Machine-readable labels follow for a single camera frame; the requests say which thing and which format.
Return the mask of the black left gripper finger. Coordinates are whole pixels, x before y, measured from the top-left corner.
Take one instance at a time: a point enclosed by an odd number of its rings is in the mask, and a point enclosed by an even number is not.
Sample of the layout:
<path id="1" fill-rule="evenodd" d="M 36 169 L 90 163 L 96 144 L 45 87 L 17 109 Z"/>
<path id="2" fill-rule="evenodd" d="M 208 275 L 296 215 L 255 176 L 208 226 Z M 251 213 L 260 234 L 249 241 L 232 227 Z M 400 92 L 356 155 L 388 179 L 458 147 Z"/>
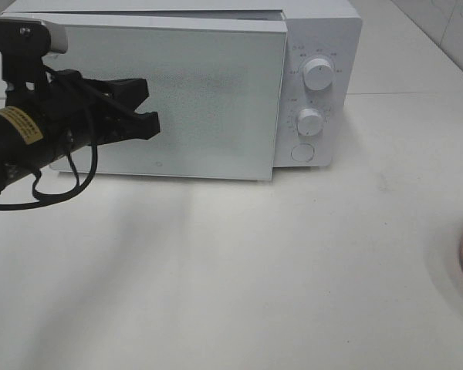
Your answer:
<path id="1" fill-rule="evenodd" d="M 86 97 L 85 110 L 92 115 L 134 116 L 149 97 L 146 79 L 87 79 L 79 75 L 75 87 Z"/>
<path id="2" fill-rule="evenodd" d="M 161 132 L 156 112 L 133 113 L 129 116 L 121 113 L 96 113 L 94 128 L 95 142 L 99 146 L 128 140 L 149 140 Z"/>

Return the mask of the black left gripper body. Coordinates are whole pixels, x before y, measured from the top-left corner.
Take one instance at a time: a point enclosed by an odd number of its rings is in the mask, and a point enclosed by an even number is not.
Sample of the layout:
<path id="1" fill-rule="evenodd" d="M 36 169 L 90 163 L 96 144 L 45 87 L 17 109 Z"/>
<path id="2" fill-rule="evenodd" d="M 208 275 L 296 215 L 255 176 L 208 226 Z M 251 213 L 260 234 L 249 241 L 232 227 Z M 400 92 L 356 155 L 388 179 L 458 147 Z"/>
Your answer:
<path id="1" fill-rule="evenodd" d="M 0 150 L 78 150 L 97 148 L 94 115 L 75 87 L 75 69 L 54 70 L 42 57 L 2 53 L 8 85 L 0 109 Z"/>

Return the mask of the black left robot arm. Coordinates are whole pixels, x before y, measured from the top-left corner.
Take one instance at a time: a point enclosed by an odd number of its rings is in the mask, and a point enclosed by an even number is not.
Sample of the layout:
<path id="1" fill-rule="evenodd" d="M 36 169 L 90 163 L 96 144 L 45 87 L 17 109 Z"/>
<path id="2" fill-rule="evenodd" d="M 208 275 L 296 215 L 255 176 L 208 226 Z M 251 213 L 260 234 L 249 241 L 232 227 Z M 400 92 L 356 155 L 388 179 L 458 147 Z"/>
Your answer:
<path id="1" fill-rule="evenodd" d="M 156 112 L 137 113 L 148 98 L 147 80 L 87 79 L 73 69 L 54 70 L 41 64 L 41 86 L 8 91 L 0 109 L 0 195 L 24 177 L 40 180 L 42 168 L 65 159 L 77 173 L 73 153 L 88 146 L 91 163 L 84 181 L 65 193 L 47 194 L 32 185 L 34 200 L 0 204 L 0 210 L 28 210 L 62 203 L 90 184 L 102 145 L 128 140 L 149 140 L 160 133 Z"/>

